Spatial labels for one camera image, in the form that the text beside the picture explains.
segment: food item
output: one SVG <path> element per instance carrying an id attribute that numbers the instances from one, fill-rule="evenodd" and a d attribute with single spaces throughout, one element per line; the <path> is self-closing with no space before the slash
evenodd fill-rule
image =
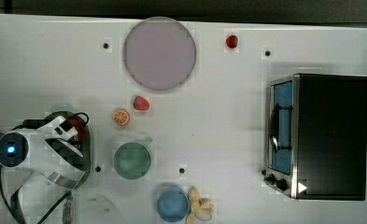
<path id="1" fill-rule="evenodd" d="M 130 114 L 124 109 L 119 109 L 114 113 L 113 120 L 120 126 L 124 126 L 130 121 Z"/>
<path id="2" fill-rule="evenodd" d="M 212 219 L 213 204 L 202 203 L 200 193 L 196 188 L 191 188 L 189 193 L 189 202 L 191 211 L 186 219 L 186 224 L 192 224 L 195 218 L 202 221 L 209 221 Z"/>
<path id="3" fill-rule="evenodd" d="M 226 44 L 230 49 L 235 49 L 238 46 L 238 37 L 236 35 L 230 35 L 226 39 Z"/>
<path id="4" fill-rule="evenodd" d="M 141 97 L 141 96 L 136 96 L 134 98 L 134 109 L 135 110 L 148 110 L 150 108 L 150 104 L 148 103 L 148 101 Z"/>

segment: pink plate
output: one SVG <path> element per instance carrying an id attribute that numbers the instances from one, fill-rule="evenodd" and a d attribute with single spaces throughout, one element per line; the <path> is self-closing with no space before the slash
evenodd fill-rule
<path id="1" fill-rule="evenodd" d="M 124 62 L 131 77 L 144 87 L 166 91 L 182 84 L 195 65 L 190 32 L 178 21 L 152 17 L 128 34 Z"/>

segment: green bowl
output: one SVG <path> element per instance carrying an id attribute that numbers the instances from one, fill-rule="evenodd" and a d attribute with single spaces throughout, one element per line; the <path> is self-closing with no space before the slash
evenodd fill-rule
<path id="1" fill-rule="evenodd" d="M 114 154 L 114 168 L 126 179 L 137 179 L 144 176 L 150 164 L 151 157 L 148 149 L 139 143 L 126 143 Z"/>

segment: table surface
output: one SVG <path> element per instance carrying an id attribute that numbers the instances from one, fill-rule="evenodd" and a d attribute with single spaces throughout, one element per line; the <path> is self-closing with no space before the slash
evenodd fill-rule
<path id="1" fill-rule="evenodd" d="M 364 202 L 293 201 L 261 176 L 267 83 L 298 72 L 367 76 L 367 29 L 182 22 L 197 62 L 186 83 L 159 92 L 135 83 L 124 67 L 123 43 L 139 22 L 0 15 L 0 132 L 63 104 L 87 112 L 94 166 L 102 171 L 75 194 L 105 196 L 126 223 L 164 223 L 155 203 L 169 186 L 194 186 L 213 203 L 209 224 L 367 223 L 367 187 Z M 225 47 L 228 35 L 238 36 L 237 49 Z M 149 112 L 133 111 L 136 94 L 149 99 Z M 127 127 L 112 121 L 118 107 L 131 113 Z M 135 181 L 120 177 L 112 162 L 131 133 L 153 139 L 150 170 Z M 0 197 L 0 223 L 7 220 Z M 60 221 L 57 209 L 48 223 Z"/>

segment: strawberry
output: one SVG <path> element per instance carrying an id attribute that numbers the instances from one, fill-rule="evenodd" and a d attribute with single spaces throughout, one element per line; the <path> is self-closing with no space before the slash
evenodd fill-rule
<path id="1" fill-rule="evenodd" d="M 135 110 L 148 110 L 150 108 L 150 104 L 148 103 L 148 101 L 141 97 L 141 96 L 136 96 L 134 98 L 134 109 Z"/>
<path id="2" fill-rule="evenodd" d="M 229 46 L 230 49 L 235 49 L 238 45 L 238 37 L 236 37 L 236 35 L 230 35 L 226 39 L 226 44 L 227 46 Z"/>

